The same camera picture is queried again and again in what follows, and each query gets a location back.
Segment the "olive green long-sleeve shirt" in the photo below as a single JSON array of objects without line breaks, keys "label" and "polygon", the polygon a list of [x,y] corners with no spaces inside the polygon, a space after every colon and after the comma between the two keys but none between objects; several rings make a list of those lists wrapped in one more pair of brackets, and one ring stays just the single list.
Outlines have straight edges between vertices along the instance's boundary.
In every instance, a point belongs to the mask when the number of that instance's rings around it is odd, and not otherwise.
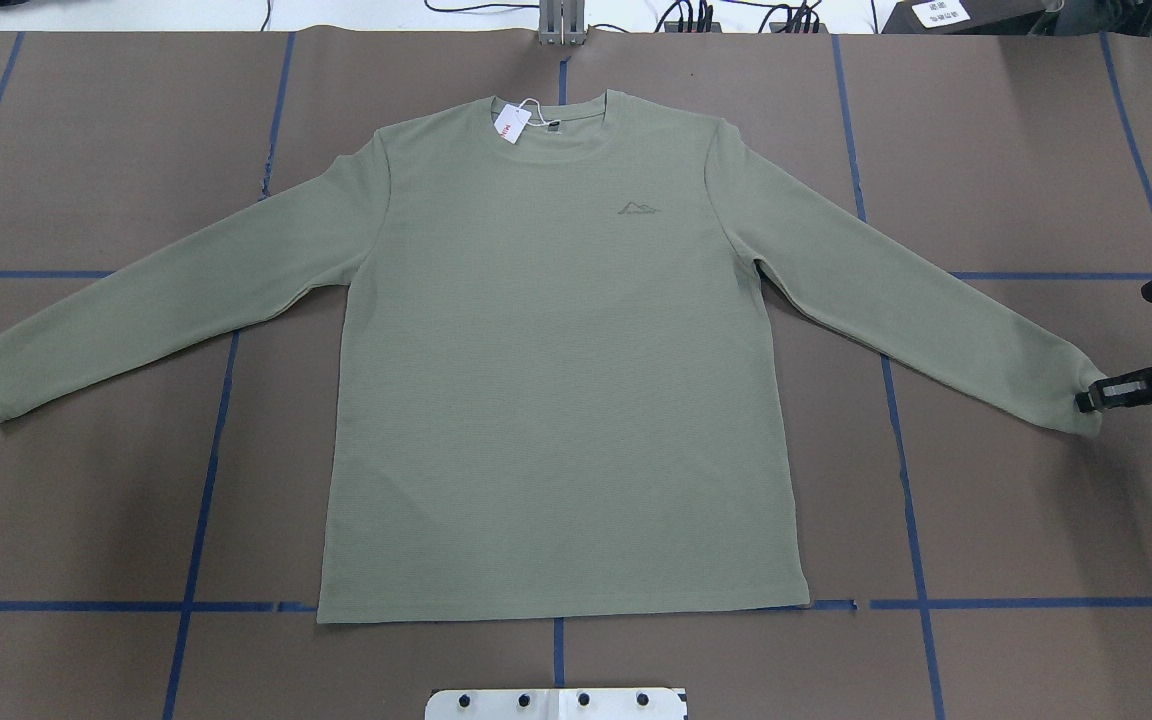
[{"label": "olive green long-sleeve shirt", "polygon": [[1102,372],[791,177],[721,118],[609,90],[516,145],[502,97],[0,334],[0,423],[347,290],[321,624],[810,601],[761,282],[1037,427]]}]

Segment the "white paper price tag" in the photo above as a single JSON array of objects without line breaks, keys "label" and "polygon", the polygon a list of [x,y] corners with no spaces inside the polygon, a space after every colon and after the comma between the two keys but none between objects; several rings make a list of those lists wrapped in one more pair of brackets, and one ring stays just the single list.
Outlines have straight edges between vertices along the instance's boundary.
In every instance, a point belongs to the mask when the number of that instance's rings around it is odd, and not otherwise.
[{"label": "white paper price tag", "polygon": [[521,108],[518,105],[505,104],[499,109],[493,120],[495,135],[500,141],[506,141],[509,145],[516,145],[522,132],[531,126],[532,113],[530,109]]}]

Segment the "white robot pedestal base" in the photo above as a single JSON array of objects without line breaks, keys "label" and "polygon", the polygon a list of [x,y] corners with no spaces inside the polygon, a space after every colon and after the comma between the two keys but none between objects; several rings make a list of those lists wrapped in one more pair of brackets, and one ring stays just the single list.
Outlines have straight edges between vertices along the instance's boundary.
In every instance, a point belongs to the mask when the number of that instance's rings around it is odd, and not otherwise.
[{"label": "white robot pedestal base", "polygon": [[684,689],[577,687],[448,689],[431,694],[425,719],[687,719]]}]

